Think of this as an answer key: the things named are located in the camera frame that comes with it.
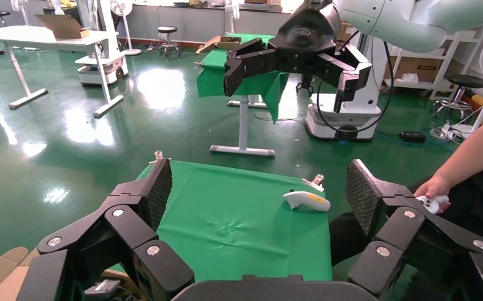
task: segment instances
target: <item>table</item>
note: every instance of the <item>table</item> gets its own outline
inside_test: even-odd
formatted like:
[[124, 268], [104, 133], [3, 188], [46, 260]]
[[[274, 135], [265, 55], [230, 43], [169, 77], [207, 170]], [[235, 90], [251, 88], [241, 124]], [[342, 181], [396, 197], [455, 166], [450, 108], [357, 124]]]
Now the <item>table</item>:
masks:
[[[42, 94], [47, 93], [47, 89], [40, 89], [36, 92], [29, 90], [27, 83], [24, 79], [22, 71], [16, 61], [16, 57], [11, 49], [12, 46], [18, 47], [32, 47], [32, 48], [44, 48], [52, 50], [64, 50], [64, 51], [77, 51], [77, 52], [87, 52], [95, 53], [95, 58], [97, 62], [97, 68], [101, 75], [104, 75], [104, 69], [101, 59], [101, 51], [97, 46], [101, 41], [109, 39], [113, 34], [106, 31], [90, 31], [90, 35], [82, 39], [56, 39], [53, 36], [53, 32], [44, 27], [38, 26], [9, 26], [0, 28], [0, 41], [3, 42], [11, 61], [13, 62], [14, 70], [20, 80], [25, 97], [20, 98], [15, 102], [9, 104], [11, 110], [15, 110], [18, 107], [34, 100]], [[107, 79], [104, 76], [102, 78], [102, 88], [103, 95], [105, 97], [105, 105], [97, 109], [93, 116], [95, 118], [102, 117], [106, 112], [108, 112], [112, 107], [117, 105], [122, 99], [122, 95], [118, 95], [114, 98], [110, 98], [109, 86], [107, 85]]]
[[[262, 34], [228, 34], [228, 36], [239, 36], [241, 42], [247, 42], [254, 38], [261, 38], [267, 42], [273, 36]], [[197, 89], [199, 97], [225, 95], [223, 91], [223, 75], [225, 74], [226, 50], [213, 49], [203, 59], [201, 65], [203, 71], [197, 77]], [[288, 75], [282, 72], [268, 72], [248, 77], [243, 80], [234, 95], [241, 95], [240, 106], [240, 133], [238, 146], [212, 145], [211, 152], [231, 152], [237, 154], [249, 154], [257, 156], [275, 157], [272, 149], [252, 149], [247, 147], [248, 131], [248, 109], [249, 107], [260, 107], [262, 104], [255, 103], [255, 99], [261, 95], [265, 107], [269, 110], [273, 122], [279, 117], [279, 102], [282, 92], [286, 86]], [[238, 105], [238, 102], [230, 101], [229, 105]]]
[[196, 281], [332, 279], [327, 213], [291, 210], [282, 197], [290, 189], [324, 193], [299, 178], [261, 172], [175, 160], [171, 170], [173, 187], [157, 232]]

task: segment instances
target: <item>green floor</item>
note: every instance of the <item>green floor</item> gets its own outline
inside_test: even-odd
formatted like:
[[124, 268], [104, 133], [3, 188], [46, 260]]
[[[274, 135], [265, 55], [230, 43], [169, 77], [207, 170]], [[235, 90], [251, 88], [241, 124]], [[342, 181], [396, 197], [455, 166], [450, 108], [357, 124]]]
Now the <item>green floor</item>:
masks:
[[[275, 159], [211, 154], [211, 144], [237, 145], [238, 109], [226, 97], [198, 98], [194, 61], [164, 61], [157, 53], [127, 59], [129, 77], [110, 87], [124, 101], [102, 119], [92, 112], [103, 103], [101, 89], [82, 87], [74, 61], [82, 53], [16, 50], [32, 91], [49, 94], [15, 111], [8, 103], [23, 95], [7, 56], [0, 56], [0, 255], [15, 246], [33, 248], [47, 234], [97, 209], [114, 186], [136, 178], [154, 151], [180, 161], [249, 169], [286, 176], [325, 175], [329, 212], [348, 206], [344, 177], [361, 159], [375, 176], [408, 184], [431, 174], [449, 156], [440, 147], [413, 147], [378, 135], [372, 142], [340, 144], [308, 136], [299, 122], [257, 120], [250, 113], [249, 146], [275, 149]], [[295, 96], [299, 77], [290, 81], [279, 118], [306, 113], [307, 94]], [[398, 92], [379, 129], [395, 133], [438, 125], [429, 101]]]

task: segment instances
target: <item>black stool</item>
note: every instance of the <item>black stool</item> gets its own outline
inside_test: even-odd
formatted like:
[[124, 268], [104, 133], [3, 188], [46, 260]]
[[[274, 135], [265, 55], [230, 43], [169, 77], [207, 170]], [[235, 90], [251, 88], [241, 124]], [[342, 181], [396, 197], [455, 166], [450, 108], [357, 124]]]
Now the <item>black stool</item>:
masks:
[[158, 27], [158, 32], [159, 32], [158, 39], [159, 40], [160, 40], [160, 34], [161, 33], [165, 33], [167, 35], [167, 42], [162, 43], [159, 47], [160, 53], [162, 54], [162, 52], [163, 52], [164, 56], [166, 56], [166, 57], [171, 54], [172, 49], [175, 49], [177, 51], [177, 53], [179, 54], [179, 56], [181, 56], [181, 49], [179, 47], [179, 44], [172, 42], [169, 39], [169, 34], [174, 33], [176, 31], [177, 31], [177, 27], [175, 27], [175, 26], [160, 26], [160, 27]]
[[4, 16], [9, 16], [11, 13], [8, 11], [0, 11], [0, 18], [1, 18], [1, 24], [3, 24], [3, 27], [6, 27], [7, 24], [5, 24], [5, 20], [3, 20]]
[[452, 110], [458, 110], [460, 111], [460, 120], [463, 120], [465, 119], [465, 113], [471, 111], [472, 108], [468, 103], [462, 102], [461, 97], [467, 88], [483, 88], [483, 79], [473, 77], [472, 75], [453, 74], [449, 76], [448, 81], [458, 86], [454, 99], [441, 98], [432, 104], [430, 110], [433, 111], [434, 117], [438, 117], [445, 108], [447, 108], [447, 113], [450, 113]]

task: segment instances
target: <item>table leg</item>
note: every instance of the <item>table leg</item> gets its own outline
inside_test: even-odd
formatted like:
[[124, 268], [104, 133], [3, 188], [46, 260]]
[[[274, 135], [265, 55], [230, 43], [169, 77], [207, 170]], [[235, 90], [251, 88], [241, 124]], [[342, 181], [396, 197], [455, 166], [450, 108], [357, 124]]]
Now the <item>table leg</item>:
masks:
[[[250, 108], [267, 108], [265, 103], [257, 102], [259, 95], [249, 95], [249, 107]], [[240, 102], [237, 100], [231, 100], [227, 103], [229, 107], [239, 107]]]
[[16, 75], [18, 76], [18, 79], [20, 80], [20, 83], [22, 84], [22, 87], [24, 88], [24, 92], [26, 94], [25, 97], [20, 98], [19, 100], [15, 102], [11, 102], [9, 104], [9, 108], [11, 110], [15, 110], [18, 107], [34, 100], [35, 98], [39, 97], [40, 95], [44, 93], [48, 93], [46, 89], [40, 89], [34, 93], [31, 93], [29, 91], [29, 87], [27, 86], [27, 83], [25, 82], [24, 75], [22, 74], [22, 70], [20, 70], [20, 66], [18, 65], [18, 61], [16, 61], [16, 57], [14, 56], [13, 49], [5, 43], [5, 49], [7, 49], [7, 52], [9, 53], [9, 56], [11, 57], [11, 62], [13, 62], [13, 67], [14, 70], [16, 71]]
[[101, 64], [101, 51], [97, 47], [97, 45], [94, 45], [94, 51], [95, 51], [95, 61], [97, 62], [97, 70], [99, 71], [99, 75], [101, 76], [101, 87], [103, 89], [103, 95], [105, 97], [105, 102], [107, 104], [103, 105], [103, 107], [98, 108], [94, 113], [93, 117], [94, 118], [101, 118], [103, 115], [105, 115], [111, 108], [116, 106], [119, 102], [122, 101], [124, 98], [123, 95], [118, 95], [114, 97], [113, 99], [110, 99], [110, 93], [109, 93], [109, 85], [107, 84], [107, 78], [105, 77], [105, 70], [103, 69], [103, 64]]
[[238, 138], [238, 147], [212, 145], [210, 152], [231, 152], [234, 154], [246, 154], [265, 157], [275, 157], [275, 151], [272, 149], [251, 149], [247, 148], [247, 132], [249, 128], [249, 96], [241, 97], [240, 102], [240, 136]]

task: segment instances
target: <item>green cloth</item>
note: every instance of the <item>green cloth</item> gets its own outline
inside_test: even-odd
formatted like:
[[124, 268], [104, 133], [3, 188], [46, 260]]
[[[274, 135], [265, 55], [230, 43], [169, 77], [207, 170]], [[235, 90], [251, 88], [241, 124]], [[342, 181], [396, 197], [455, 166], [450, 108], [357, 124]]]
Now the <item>green cloth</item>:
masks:
[[326, 212], [291, 210], [282, 197], [290, 189], [324, 193], [298, 178], [261, 172], [173, 160], [171, 170], [158, 234], [196, 281], [292, 274], [332, 279]]
[[[261, 38], [262, 41], [267, 42], [273, 38], [262, 34], [228, 34], [228, 36], [239, 36], [242, 43], [255, 38]], [[223, 91], [225, 61], [226, 50], [224, 49], [213, 49], [203, 59], [203, 71], [197, 77], [199, 97], [225, 95]], [[274, 123], [279, 117], [280, 98], [287, 81], [288, 74], [277, 71], [244, 78], [234, 95], [261, 95]]]

